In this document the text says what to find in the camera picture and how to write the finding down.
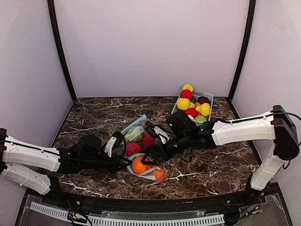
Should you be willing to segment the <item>clear zip bag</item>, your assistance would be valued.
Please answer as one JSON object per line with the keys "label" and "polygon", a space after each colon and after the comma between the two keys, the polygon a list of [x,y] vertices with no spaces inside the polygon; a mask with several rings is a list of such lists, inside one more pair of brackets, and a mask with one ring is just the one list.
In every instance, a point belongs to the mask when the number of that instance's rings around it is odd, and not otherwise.
{"label": "clear zip bag", "polygon": [[126,140],[127,157],[141,153],[144,149],[152,147],[155,144],[155,138],[146,131],[147,120],[147,116],[144,114],[122,130],[121,133]]}
{"label": "clear zip bag", "polygon": [[156,182],[164,181],[167,176],[167,171],[161,166],[143,164],[143,157],[143,153],[136,153],[130,156],[128,159],[131,161],[131,164],[127,166],[128,172],[143,179]]}

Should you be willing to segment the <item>orange fruit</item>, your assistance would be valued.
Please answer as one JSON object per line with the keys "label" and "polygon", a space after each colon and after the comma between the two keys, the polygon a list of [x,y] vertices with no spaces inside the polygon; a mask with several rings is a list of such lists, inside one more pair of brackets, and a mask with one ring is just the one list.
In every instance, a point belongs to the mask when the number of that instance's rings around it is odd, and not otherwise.
{"label": "orange fruit", "polygon": [[142,156],[139,156],[134,158],[132,161],[132,170],[135,174],[142,174],[151,168],[150,166],[143,165],[141,158]]}

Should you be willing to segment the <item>orange pumpkin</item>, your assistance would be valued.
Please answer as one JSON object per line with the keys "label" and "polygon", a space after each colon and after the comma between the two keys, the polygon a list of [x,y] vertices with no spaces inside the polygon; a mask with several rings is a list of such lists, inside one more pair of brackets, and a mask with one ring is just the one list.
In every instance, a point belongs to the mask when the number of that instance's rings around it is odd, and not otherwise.
{"label": "orange pumpkin", "polygon": [[156,181],[164,181],[166,178],[166,171],[156,169],[150,172],[149,175],[154,176]]}

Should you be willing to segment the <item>red wrinkled fruit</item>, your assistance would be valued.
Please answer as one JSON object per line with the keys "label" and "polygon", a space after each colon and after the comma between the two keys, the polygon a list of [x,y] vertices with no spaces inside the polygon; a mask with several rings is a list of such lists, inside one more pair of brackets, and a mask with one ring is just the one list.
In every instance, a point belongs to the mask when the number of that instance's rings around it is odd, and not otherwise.
{"label": "red wrinkled fruit", "polygon": [[127,156],[132,156],[133,154],[140,153],[140,152],[141,152],[141,147],[138,143],[136,142],[127,143],[127,148],[126,148]]}

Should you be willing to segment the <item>red tomato with stem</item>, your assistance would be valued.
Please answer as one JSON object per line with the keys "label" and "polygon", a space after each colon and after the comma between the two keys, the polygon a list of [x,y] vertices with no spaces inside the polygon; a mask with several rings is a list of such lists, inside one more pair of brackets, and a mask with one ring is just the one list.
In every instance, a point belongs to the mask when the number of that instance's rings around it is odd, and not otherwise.
{"label": "red tomato with stem", "polygon": [[143,132],[142,145],[144,147],[151,147],[154,144],[155,144],[155,139],[148,132]]}

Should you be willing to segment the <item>green pear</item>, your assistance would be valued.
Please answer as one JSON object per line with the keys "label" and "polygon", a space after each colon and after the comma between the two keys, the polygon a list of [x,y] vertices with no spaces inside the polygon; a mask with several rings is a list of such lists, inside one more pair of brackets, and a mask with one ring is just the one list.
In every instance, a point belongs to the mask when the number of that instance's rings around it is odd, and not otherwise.
{"label": "green pear", "polygon": [[125,140],[127,142],[140,142],[143,139],[143,126],[133,126],[126,134]]}

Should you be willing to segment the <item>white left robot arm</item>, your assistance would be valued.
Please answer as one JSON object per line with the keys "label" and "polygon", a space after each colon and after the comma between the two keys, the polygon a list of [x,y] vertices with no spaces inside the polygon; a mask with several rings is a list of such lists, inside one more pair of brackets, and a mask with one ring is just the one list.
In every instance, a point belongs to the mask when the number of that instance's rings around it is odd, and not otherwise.
{"label": "white left robot arm", "polygon": [[49,148],[17,140],[0,130],[0,176],[30,188],[41,195],[59,192],[57,178],[31,170],[31,166],[59,174],[78,174],[83,169],[106,169],[116,173],[131,165],[125,153],[113,151],[126,140],[116,132],[106,144],[99,137],[86,135],[69,148]]}

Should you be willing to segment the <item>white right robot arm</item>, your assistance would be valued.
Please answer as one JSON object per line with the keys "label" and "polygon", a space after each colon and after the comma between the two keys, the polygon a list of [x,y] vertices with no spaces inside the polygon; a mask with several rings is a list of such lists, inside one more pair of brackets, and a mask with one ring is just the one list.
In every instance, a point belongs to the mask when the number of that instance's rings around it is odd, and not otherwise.
{"label": "white right robot arm", "polygon": [[254,117],[230,121],[218,119],[197,126],[186,113],[176,112],[166,119],[175,137],[148,148],[142,163],[160,165],[188,148],[205,149],[242,141],[272,140],[268,156],[249,182],[252,190],[262,191],[282,166],[300,153],[291,115],[282,106],[275,105],[272,111]]}

